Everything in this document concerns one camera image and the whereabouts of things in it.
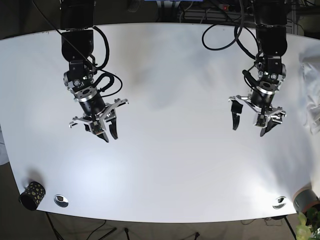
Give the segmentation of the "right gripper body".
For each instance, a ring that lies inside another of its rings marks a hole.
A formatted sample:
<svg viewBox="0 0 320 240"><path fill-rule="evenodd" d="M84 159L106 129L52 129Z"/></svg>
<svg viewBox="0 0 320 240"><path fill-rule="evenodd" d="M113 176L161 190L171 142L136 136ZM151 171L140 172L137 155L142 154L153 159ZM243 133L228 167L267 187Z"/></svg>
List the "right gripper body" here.
<svg viewBox="0 0 320 240"><path fill-rule="evenodd" d="M80 90L74 93L74 99L83 110L82 117L73 117L69 123L72 128L78 124L84 124L91 132L91 124L100 125L105 131L109 130L108 119L117 118L116 108L127 104L127 99L116 99L114 103L105 103L97 90Z"/></svg>

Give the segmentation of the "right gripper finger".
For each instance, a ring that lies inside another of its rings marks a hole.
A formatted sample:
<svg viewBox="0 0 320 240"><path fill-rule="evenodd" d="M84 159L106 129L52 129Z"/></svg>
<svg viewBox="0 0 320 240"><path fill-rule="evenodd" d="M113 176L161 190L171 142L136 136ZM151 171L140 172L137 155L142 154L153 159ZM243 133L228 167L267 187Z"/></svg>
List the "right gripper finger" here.
<svg viewBox="0 0 320 240"><path fill-rule="evenodd" d="M98 138L104 140L106 143L109 142L109 139L105 131L99 124L98 125L91 124L91 133L97 136Z"/></svg>
<svg viewBox="0 0 320 240"><path fill-rule="evenodd" d="M110 118L107 120L109 124L109 131L111 136L117 140L118 139L118 132L117 132L117 119L116 118Z"/></svg>

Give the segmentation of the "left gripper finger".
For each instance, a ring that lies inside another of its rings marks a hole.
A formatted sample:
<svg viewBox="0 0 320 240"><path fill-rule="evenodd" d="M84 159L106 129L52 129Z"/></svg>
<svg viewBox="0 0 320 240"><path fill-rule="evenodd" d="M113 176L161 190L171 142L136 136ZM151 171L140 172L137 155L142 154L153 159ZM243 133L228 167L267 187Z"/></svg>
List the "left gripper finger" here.
<svg viewBox="0 0 320 240"><path fill-rule="evenodd" d="M267 123L267 126L261 130L260 136L263 137L266 133L270 132L274 127L276 127L277 125L280 125L280 124L281 124L281 122L271 119Z"/></svg>
<svg viewBox="0 0 320 240"><path fill-rule="evenodd" d="M231 113L232 113L232 129L237 130L240 124L240 114L242 113L243 105L239 102L232 102Z"/></svg>

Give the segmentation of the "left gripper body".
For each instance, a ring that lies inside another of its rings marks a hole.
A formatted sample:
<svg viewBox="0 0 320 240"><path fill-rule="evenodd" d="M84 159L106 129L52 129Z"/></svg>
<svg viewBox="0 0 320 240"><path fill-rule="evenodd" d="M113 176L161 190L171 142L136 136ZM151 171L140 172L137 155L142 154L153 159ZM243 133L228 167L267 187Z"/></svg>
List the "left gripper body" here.
<svg viewBox="0 0 320 240"><path fill-rule="evenodd" d="M261 87L257 87L253 90L252 94L248 96L231 96L228 101L239 102L248 105L255 112L255 120L253 125L259 128L266 128L268 122L273 119L283 123L283 118L286 117L286 112L282 107L273 107L272 100L275 95L274 90L266 90Z"/></svg>

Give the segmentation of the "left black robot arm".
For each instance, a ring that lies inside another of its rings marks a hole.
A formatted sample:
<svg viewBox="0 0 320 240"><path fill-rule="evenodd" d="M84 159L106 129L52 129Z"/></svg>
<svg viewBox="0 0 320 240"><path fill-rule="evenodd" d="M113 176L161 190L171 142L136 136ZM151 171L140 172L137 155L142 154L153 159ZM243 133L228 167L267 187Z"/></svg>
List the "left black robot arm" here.
<svg viewBox="0 0 320 240"><path fill-rule="evenodd" d="M253 67L257 69L255 79L250 70L243 70L245 83L251 89L247 96L231 96L232 128L237 130L244 105L248 105L255 113L254 126L261 129L263 137L274 127L282 124L286 111L272 101L286 78L286 66L282 56L288 49L287 43L287 11L284 0L253 0L253 16L255 23L255 43L257 54L252 55Z"/></svg>

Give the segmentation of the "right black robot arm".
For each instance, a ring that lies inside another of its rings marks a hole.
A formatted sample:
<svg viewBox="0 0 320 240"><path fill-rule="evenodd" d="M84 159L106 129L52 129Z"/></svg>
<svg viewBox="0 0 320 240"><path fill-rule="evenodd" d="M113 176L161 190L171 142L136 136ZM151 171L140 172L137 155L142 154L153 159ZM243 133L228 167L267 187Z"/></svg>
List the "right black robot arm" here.
<svg viewBox="0 0 320 240"><path fill-rule="evenodd" d="M110 47L105 34L94 25L95 1L62 0L60 2L61 53L68 62L69 70L64 73L63 82L83 110L82 117L74 117L69 124L73 127L83 124L87 132L108 142L107 132L116 140L116 108L128 103L127 99L104 102L106 90L118 79L104 70L110 57ZM105 57L101 65L96 64L94 31L103 38Z"/></svg>

